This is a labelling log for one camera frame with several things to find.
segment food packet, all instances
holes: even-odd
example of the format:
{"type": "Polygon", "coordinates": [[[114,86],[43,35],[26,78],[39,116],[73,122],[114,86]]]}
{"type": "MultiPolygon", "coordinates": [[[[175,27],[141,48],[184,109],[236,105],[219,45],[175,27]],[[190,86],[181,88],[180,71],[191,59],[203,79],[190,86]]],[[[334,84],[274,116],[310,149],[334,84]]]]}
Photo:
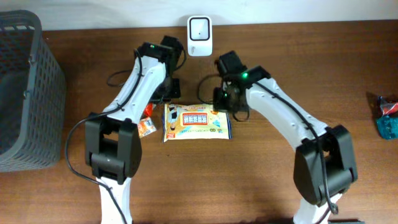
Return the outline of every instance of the food packet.
{"type": "Polygon", "coordinates": [[[376,120],[382,138],[390,140],[398,138],[398,118],[382,116],[376,120]]]}
{"type": "Polygon", "coordinates": [[[145,137],[148,134],[156,131],[156,127],[153,124],[150,117],[140,120],[137,127],[138,127],[138,134],[139,134],[140,138],[145,137]]]}
{"type": "Polygon", "coordinates": [[[165,104],[163,142],[175,139],[231,139],[227,113],[213,111],[213,105],[165,104]]]}
{"type": "Polygon", "coordinates": [[[398,112],[398,102],[388,101],[382,96],[379,96],[379,106],[382,116],[392,115],[398,112]]]}

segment black motor bracket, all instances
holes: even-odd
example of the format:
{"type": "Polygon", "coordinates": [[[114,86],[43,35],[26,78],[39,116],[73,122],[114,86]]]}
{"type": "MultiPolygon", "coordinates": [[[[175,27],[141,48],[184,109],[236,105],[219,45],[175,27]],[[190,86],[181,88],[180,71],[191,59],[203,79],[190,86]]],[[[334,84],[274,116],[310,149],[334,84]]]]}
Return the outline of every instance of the black motor bracket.
{"type": "MultiPolygon", "coordinates": [[[[139,48],[141,57],[156,58],[165,63],[165,80],[158,86],[149,102],[161,103],[180,97],[179,80],[172,78],[181,56],[183,45],[175,37],[165,36],[159,44],[145,42],[139,48]]],[[[107,177],[123,184],[137,172],[142,157],[137,125],[130,119],[118,121],[102,116],[85,123],[85,161],[95,177],[107,177]],[[106,136],[116,133],[118,140],[106,136]]]]}
{"type": "MultiPolygon", "coordinates": [[[[342,125],[327,128],[319,137],[326,156],[326,173],[330,195],[346,192],[358,179],[351,135],[342,125]]],[[[294,183],[303,198],[312,205],[326,202],[322,164],[315,140],[305,139],[296,148],[294,183]]]]}
{"type": "Polygon", "coordinates": [[[217,111],[248,111],[246,89],[263,78],[271,77],[261,66],[248,70],[235,51],[220,56],[216,65],[224,85],[213,92],[213,105],[217,111]]]}
{"type": "Polygon", "coordinates": [[[137,125],[130,119],[118,121],[103,116],[89,120],[85,124],[85,140],[85,161],[94,176],[123,184],[137,172],[142,148],[137,125]],[[117,141],[106,138],[111,133],[118,134],[117,141]]]}
{"type": "Polygon", "coordinates": [[[177,38],[169,36],[164,36],[160,44],[145,42],[138,48],[141,56],[157,58],[159,62],[166,64],[165,80],[152,94],[151,103],[171,101],[173,98],[181,97],[180,81],[178,78],[173,78],[173,73],[177,68],[182,51],[181,42],[177,38]]]}

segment wire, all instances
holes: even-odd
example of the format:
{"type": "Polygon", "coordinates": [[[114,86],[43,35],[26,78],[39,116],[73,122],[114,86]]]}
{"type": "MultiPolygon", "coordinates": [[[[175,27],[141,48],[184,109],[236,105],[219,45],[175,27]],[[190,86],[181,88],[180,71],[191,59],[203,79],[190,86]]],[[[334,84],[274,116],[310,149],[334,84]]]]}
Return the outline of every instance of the wire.
{"type": "MultiPolygon", "coordinates": [[[[177,71],[178,69],[180,69],[180,68],[185,64],[185,61],[187,61],[187,53],[186,53],[186,51],[185,51],[185,49],[184,49],[184,46],[182,45],[182,43],[181,43],[179,40],[178,40],[178,42],[180,43],[180,46],[182,47],[182,51],[183,51],[183,53],[184,53],[184,60],[182,61],[181,65],[179,65],[177,68],[175,68],[174,71],[177,71]]],[[[106,80],[106,84],[107,84],[108,86],[110,86],[110,87],[122,87],[126,82],[122,82],[122,83],[119,83],[119,84],[113,84],[113,83],[110,83],[111,79],[112,79],[114,76],[116,76],[116,75],[119,75],[119,74],[122,74],[122,73],[126,73],[126,72],[131,73],[131,71],[132,71],[132,69],[128,69],[128,70],[121,70],[121,71],[112,73],[112,74],[108,77],[108,79],[106,80]]]]}
{"type": "Polygon", "coordinates": [[[119,83],[119,84],[112,84],[112,83],[110,83],[109,81],[110,81],[115,75],[119,75],[119,74],[126,73],[126,72],[131,73],[131,71],[132,71],[132,69],[129,69],[129,70],[121,70],[121,71],[112,73],[112,74],[108,77],[108,79],[106,80],[106,84],[107,84],[108,86],[110,86],[110,87],[122,87],[126,82],[122,82],[122,83],[119,83]]]}
{"type": "Polygon", "coordinates": [[[246,115],[246,118],[243,119],[243,120],[238,119],[238,118],[236,117],[236,112],[232,114],[232,117],[233,117],[233,118],[235,119],[235,121],[237,121],[237,122],[245,122],[245,121],[248,121],[249,118],[250,118],[250,108],[248,108],[248,112],[247,112],[246,114],[247,114],[247,115],[246,115]]]}
{"type": "Polygon", "coordinates": [[[326,201],[328,203],[328,207],[330,211],[334,214],[338,214],[338,206],[331,202],[330,200],[330,194],[329,194],[329,186],[328,186],[328,179],[327,179],[327,173],[326,173],[326,162],[325,162],[325,157],[323,156],[323,151],[322,151],[322,146],[321,142],[319,141],[319,137],[317,133],[315,132],[314,128],[312,125],[304,118],[304,116],[292,105],[290,104],[287,100],[283,99],[280,97],[277,93],[274,93],[264,85],[261,85],[260,83],[256,82],[256,85],[267,91],[269,94],[271,94],[273,97],[277,98],[281,102],[285,103],[288,107],[290,107],[299,117],[300,119],[304,122],[305,125],[307,125],[308,129],[311,131],[313,136],[315,137],[315,141],[317,142],[317,148],[318,148],[318,153],[321,158],[321,165],[322,165],[322,173],[323,173],[323,186],[325,188],[325,194],[326,194],[326,201]]]}
{"type": "Polygon", "coordinates": [[[77,129],[80,125],[82,125],[82,124],[85,123],[86,121],[90,121],[90,120],[93,120],[93,119],[98,119],[98,118],[101,118],[101,117],[106,116],[106,115],[108,115],[108,114],[115,113],[115,112],[121,110],[121,109],[123,108],[123,106],[125,106],[125,105],[128,103],[128,101],[130,100],[131,96],[132,96],[132,95],[134,94],[134,92],[136,91],[136,89],[137,89],[137,87],[138,87],[138,84],[139,84],[139,82],[140,82],[140,80],[141,80],[141,77],[142,77],[142,60],[141,60],[141,56],[139,55],[139,52],[138,52],[137,50],[134,50],[134,52],[135,52],[136,57],[138,58],[138,62],[139,62],[139,73],[138,73],[137,82],[136,82],[135,85],[133,86],[133,88],[132,88],[130,94],[127,96],[126,100],[124,100],[122,104],[118,105],[117,108],[115,108],[115,109],[113,109],[113,110],[111,110],[111,111],[107,111],[107,112],[103,112],[103,113],[96,114],[96,115],[93,115],[93,116],[89,116],[89,117],[87,117],[87,118],[85,118],[85,119],[83,119],[83,120],[77,122],[77,124],[74,125],[74,127],[69,131],[67,140],[65,141],[65,160],[66,160],[66,162],[67,162],[68,168],[69,168],[75,175],[77,175],[78,177],[81,177],[81,178],[83,178],[83,179],[85,179],[85,180],[90,181],[91,183],[98,184],[99,186],[104,187],[104,188],[108,191],[109,196],[111,197],[111,199],[112,199],[114,205],[116,206],[117,210],[119,211],[120,216],[122,217],[123,222],[124,222],[125,224],[127,224],[126,217],[124,216],[123,211],[120,209],[119,204],[117,203],[117,201],[116,201],[114,195],[112,194],[112,191],[111,191],[112,188],[111,188],[111,187],[108,187],[108,186],[107,186],[106,184],[104,184],[104,183],[101,183],[101,182],[99,182],[99,181],[97,181],[97,180],[95,180],[95,179],[92,179],[92,178],[90,178],[90,177],[88,177],[88,176],[86,176],[86,175],[84,175],[84,174],[81,174],[81,173],[77,172],[77,171],[72,167],[72,165],[70,164],[69,155],[68,155],[68,148],[69,148],[69,142],[70,142],[70,140],[71,140],[71,138],[72,138],[73,133],[76,131],[76,129],[77,129]]]}
{"type": "Polygon", "coordinates": [[[219,75],[218,74],[213,74],[213,75],[205,76],[202,80],[200,80],[200,82],[198,84],[198,88],[197,88],[197,98],[198,98],[198,100],[201,101],[204,104],[207,104],[207,105],[212,105],[213,102],[204,101],[203,99],[200,98],[200,87],[207,79],[210,79],[210,78],[213,78],[213,77],[219,77],[219,75]]]}
{"type": "Polygon", "coordinates": [[[319,218],[319,220],[315,224],[321,224],[323,220],[328,216],[330,209],[327,208],[324,214],[319,218]]]}
{"type": "Polygon", "coordinates": [[[178,42],[180,43],[181,47],[182,47],[182,52],[184,53],[184,60],[182,61],[181,65],[177,66],[177,68],[175,68],[174,71],[177,71],[178,69],[180,69],[184,64],[185,61],[187,60],[187,53],[185,52],[184,46],[182,45],[182,43],[178,40],[178,42]]]}

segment white wall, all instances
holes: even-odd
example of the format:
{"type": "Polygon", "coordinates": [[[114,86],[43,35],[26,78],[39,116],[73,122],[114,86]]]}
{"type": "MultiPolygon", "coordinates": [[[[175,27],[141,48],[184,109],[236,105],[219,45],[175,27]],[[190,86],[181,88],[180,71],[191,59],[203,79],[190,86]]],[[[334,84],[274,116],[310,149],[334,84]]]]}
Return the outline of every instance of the white wall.
{"type": "Polygon", "coordinates": [[[193,14],[214,25],[398,19],[398,0],[1,0],[27,9],[46,30],[185,26],[193,14]]]}

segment wall outlet device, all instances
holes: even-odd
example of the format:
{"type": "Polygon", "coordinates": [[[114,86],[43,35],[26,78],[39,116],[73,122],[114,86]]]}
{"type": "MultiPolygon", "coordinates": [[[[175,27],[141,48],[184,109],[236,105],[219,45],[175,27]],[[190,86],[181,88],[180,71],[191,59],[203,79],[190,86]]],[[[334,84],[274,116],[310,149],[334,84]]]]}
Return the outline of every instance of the wall outlet device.
{"type": "Polygon", "coordinates": [[[213,24],[208,16],[191,16],[187,21],[188,54],[209,56],[213,52],[213,24]]]}

